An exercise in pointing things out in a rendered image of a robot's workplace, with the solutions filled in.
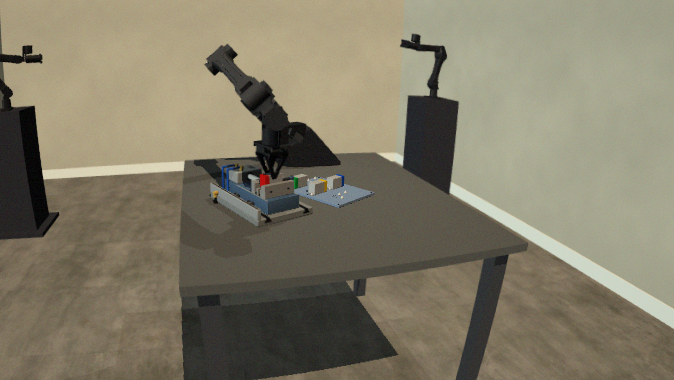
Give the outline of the cream block with blue end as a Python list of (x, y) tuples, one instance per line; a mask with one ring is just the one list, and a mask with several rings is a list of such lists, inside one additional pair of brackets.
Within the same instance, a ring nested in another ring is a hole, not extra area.
[(343, 175), (334, 175), (327, 177), (327, 188), (331, 187), (331, 189), (339, 188), (344, 186), (344, 176)]

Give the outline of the cream block with yellow end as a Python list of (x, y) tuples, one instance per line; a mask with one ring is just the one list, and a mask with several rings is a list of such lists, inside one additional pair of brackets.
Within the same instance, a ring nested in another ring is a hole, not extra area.
[(309, 190), (308, 193), (313, 193), (314, 195), (323, 193), (327, 191), (327, 181), (326, 180), (316, 180), (313, 182), (309, 182)]

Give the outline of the cream rectangular block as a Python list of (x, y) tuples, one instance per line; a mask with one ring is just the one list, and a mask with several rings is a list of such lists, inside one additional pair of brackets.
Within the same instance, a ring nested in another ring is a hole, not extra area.
[(294, 189), (307, 186), (308, 175), (299, 174), (294, 176)]

